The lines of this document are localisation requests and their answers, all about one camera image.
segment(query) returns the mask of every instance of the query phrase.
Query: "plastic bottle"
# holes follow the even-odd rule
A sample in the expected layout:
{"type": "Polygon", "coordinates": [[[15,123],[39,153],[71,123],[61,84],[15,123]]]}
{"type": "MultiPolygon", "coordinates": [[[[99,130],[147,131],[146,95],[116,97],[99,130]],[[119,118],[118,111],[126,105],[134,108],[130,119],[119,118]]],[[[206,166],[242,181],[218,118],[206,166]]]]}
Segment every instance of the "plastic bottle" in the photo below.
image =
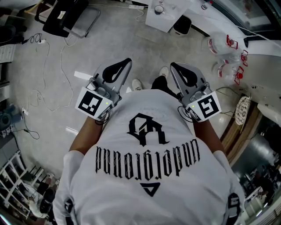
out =
{"type": "Polygon", "coordinates": [[[234,52],[234,53],[229,53],[226,55],[221,55],[220,59],[224,64],[241,63],[244,66],[248,66],[247,55],[248,55],[248,52],[246,50],[243,50],[242,53],[234,52]]]}
{"type": "Polygon", "coordinates": [[[213,1],[206,2],[201,6],[201,8],[202,8],[202,10],[206,10],[212,4],[213,4],[213,1]]]}
{"type": "Polygon", "coordinates": [[[232,40],[229,35],[217,33],[204,38],[202,48],[209,49],[215,55],[223,55],[235,52],[238,49],[238,42],[232,40]]]}
{"type": "Polygon", "coordinates": [[[240,84],[240,80],[243,79],[244,69],[240,66],[240,63],[236,64],[215,64],[213,66],[213,74],[222,78],[227,85],[236,83],[240,84]]]}

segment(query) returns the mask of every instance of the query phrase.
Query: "triangle logo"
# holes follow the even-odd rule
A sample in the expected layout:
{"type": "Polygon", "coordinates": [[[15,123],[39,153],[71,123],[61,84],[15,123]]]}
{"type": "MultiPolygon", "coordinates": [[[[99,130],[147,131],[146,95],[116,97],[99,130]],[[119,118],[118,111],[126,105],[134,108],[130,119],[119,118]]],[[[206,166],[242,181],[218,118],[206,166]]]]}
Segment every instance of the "triangle logo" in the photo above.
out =
{"type": "Polygon", "coordinates": [[[153,197],[156,191],[158,190],[160,183],[150,183],[150,184],[145,184],[145,183],[140,183],[140,185],[144,188],[145,192],[149,194],[150,197],[153,197]]]}

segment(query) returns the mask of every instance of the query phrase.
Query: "electrical outlet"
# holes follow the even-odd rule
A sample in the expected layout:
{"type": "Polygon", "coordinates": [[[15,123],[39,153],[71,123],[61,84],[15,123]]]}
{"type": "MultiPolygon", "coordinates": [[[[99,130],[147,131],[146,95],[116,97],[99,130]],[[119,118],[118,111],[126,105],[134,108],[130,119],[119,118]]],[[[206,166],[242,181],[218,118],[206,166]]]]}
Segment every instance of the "electrical outlet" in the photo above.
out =
{"type": "Polygon", "coordinates": [[[129,9],[138,9],[138,10],[143,10],[144,7],[140,5],[129,5],[129,9]]]}
{"type": "Polygon", "coordinates": [[[38,42],[38,44],[44,44],[44,43],[46,43],[46,40],[45,40],[45,39],[43,39],[43,40],[41,40],[41,41],[38,42]]]}
{"type": "Polygon", "coordinates": [[[28,111],[25,108],[22,108],[22,112],[28,116],[28,111]]]}

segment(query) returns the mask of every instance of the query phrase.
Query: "white cabinet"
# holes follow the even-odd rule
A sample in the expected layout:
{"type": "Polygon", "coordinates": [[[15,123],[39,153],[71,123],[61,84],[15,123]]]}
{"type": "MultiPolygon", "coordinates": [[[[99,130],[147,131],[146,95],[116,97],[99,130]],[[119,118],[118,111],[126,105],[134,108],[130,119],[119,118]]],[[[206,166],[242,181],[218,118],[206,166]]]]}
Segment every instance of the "white cabinet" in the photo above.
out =
{"type": "Polygon", "coordinates": [[[194,0],[151,0],[145,24],[163,32],[168,32],[194,0]],[[164,12],[157,15],[156,6],[162,6],[164,12]]]}

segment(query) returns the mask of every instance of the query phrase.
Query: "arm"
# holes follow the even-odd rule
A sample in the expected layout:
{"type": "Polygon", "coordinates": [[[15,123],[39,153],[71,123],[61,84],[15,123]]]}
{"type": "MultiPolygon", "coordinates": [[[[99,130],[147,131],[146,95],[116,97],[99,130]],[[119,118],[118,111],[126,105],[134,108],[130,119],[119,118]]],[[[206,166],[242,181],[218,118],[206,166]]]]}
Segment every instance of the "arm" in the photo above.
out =
{"type": "Polygon", "coordinates": [[[76,150],[83,155],[97,143],[101,136],[102,124],[91,117],[87,117],[83,127],[74,139],[70,151],[76,150]]]}
{"type": "Polygon", "coordinates": [[[218,150],[225,153],[223,145],[209,120],[200,123],[193,123],[193,125],[196,137],[204,141],[212,153],[218,150]]]}

